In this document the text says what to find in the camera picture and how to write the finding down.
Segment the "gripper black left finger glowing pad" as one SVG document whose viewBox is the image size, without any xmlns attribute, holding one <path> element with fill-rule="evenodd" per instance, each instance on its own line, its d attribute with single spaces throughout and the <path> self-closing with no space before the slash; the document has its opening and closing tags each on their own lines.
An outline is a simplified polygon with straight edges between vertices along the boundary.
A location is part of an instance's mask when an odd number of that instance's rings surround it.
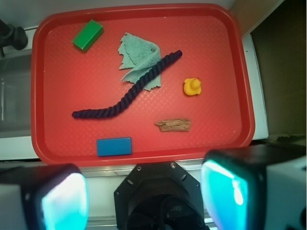
<svg viewBox="0 0 307 230">
<path fill-rule="evenodd" d="M 1 169 L 2 230 L 84 230 L 88 217 L 88 183 L 77 166 Z"/>
</svg>

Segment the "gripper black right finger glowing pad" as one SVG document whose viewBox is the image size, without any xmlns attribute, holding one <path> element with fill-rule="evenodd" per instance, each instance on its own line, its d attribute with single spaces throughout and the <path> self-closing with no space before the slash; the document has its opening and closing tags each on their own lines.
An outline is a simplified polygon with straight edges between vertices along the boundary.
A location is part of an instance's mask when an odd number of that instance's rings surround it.
<svg viewBox="0 0 307 230">
<path fill-rule="evenodd" d="M 201 166 L 201 194 L 220 230 L 304 230 L 307 149 L 295 144 L 213 149 Z"/>
</svg>

